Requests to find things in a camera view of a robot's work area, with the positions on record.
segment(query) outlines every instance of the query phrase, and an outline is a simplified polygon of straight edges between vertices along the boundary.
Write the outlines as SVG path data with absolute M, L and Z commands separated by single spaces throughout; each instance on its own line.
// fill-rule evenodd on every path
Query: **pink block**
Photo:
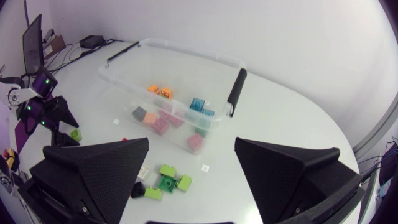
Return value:
M 169 116 L 168 119 L 169 119 L 170 123 L 176 128 L 179 128 L 184 123 L 184 121 L 182 121 L 174 116 Z
M 169 123 L 163 118 L 158 118 L 152 127 L 158 134 L 164 134 L 169 128 Z
M 164 111 L 162 111 L 162 110 L 159 110 L 159 115 L 160 115 L 162 118 L 165 118 L 165 119 L 167 119 L 167 118 L 170 116 L 168 113 L 166 113 L 166 112 L 164 112 Z
M 196 151 L 202 147 L 203 138 L 200 136 L 200 134 L 194 134 L 188 138 L 188 145 L 192 150 Z

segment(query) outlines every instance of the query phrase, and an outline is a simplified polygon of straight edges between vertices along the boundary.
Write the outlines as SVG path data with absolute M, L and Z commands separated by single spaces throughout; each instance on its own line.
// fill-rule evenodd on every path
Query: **gray block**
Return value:
M 139 122 L 143 121 L 145 118 L 145 114 L 147 113 L 146 110 L 142 109 L 142 107 L 138 107 L 132 112 L 132 116 L 138 120 Z

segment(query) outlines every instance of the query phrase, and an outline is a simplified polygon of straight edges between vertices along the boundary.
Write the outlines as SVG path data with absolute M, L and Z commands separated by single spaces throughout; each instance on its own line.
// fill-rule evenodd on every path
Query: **lime green block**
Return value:
M 177 182 L 177 188 L 186 192 L 191 183 L 192 183 L 192 178 L 187 175 L 183 175 L 180 181 Z
M 166 176 L 169 176 L 169 177 L 175 177 L 175 173 L 177 172 L 176 170 L 175 170 L 175 168 L 174 167 L 170 167 L 170 166 L 168 166 L 168 165 L 162 165 L 162 167 L 160 168 L 160 174 L 162 174 L 162 175 L 166 175 Z
M 75 140 L 76 142 L 79 142 L 79 141 L 82 139 L 81 133 L 80 133 L 80 131 L 79 131 L 78 128 L 76 128 L 75 130 L 73 130 L 73 131 L 70 133 L 70 137 L 71 137 L 73 140 Z
M 160 189 L 153 189 L 152 187 L 147 187 L 145 189 L 145 197 L 153 198 L 156 200 L 162 200 L 163 192 Z

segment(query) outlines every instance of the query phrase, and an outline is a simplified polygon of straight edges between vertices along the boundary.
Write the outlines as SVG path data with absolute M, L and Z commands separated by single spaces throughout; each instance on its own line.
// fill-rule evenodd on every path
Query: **clear plastic storage bin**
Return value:
M 233 116 L 246 78 L 236 58 L 159 39 L 135 43 L 98 71 L 129 94 L 126 116 L 194 154 Z

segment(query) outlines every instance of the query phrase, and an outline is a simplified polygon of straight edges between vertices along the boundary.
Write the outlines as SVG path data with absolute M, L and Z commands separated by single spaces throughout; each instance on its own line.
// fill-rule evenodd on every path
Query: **white table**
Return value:
M 235 137 L 312 149 L 338 147 L 343 164 L 358 172 L 351 147 L 337 124 L 315 103 L 298 93 L 248 74 L 234 117 L 225 128 L 210 135 L 203 153 L 195 156 L 164 140 L 125 117 L 125 93 L 98 78 L 97 69 L 107 58 L 125 48 L 115 43 L 60 70 L 53 95 L 62 95 L 80 125 L 81 145 L 120 141 L 122 138 L 149 138 L 144 164 L 151 173 L 145 186 L 155 187 L 159 167 L 176 167 L 177 174 L 193 177 L 188 192 L 164 193 L 161 202 L 150 198 L 129 199 L 121 223 L 148 220 L 174 223 L 262 223 L 256 203 L 234 152 Z M 55 68 L 62 55 L 53 62 Z M 14 127 L 10 121 L 11 146 L 16 149 Z M 69 133 L 73 127 L 62 124 Z M 50 144 L 50 131 L 38 126 L 20 154 L 20 168 L 28 171 L 44 157 L 42 147 Z M 210 167 L 208 172 L 202 165 Z M 345 223 L 358 222 L 360 205 Z

